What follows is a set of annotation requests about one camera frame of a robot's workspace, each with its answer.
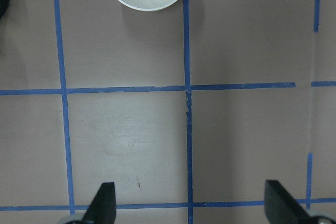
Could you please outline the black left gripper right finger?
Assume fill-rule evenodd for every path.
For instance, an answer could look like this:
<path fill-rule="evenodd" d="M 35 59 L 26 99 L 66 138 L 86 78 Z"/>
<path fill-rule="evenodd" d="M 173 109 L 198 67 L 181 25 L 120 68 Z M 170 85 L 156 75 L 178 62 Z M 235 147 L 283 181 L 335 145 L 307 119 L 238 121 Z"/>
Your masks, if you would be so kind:
<path fill-rule="evenodd" d="M 277 180 L 265 181 L 264 212 L 270 224 L 335 223 L 332 217 L 303 209 Z"/>

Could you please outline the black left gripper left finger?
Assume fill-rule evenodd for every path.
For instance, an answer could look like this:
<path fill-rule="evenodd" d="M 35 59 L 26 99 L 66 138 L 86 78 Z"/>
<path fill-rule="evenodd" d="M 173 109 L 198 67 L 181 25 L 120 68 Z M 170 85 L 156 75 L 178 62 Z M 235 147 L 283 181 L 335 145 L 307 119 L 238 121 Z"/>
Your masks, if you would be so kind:
<path fill-rule="evenodd" d="M 114 182 L 102 183 L 86 212 L 63 217 L 59 223 L 113 224 L 117 216 Z"/>

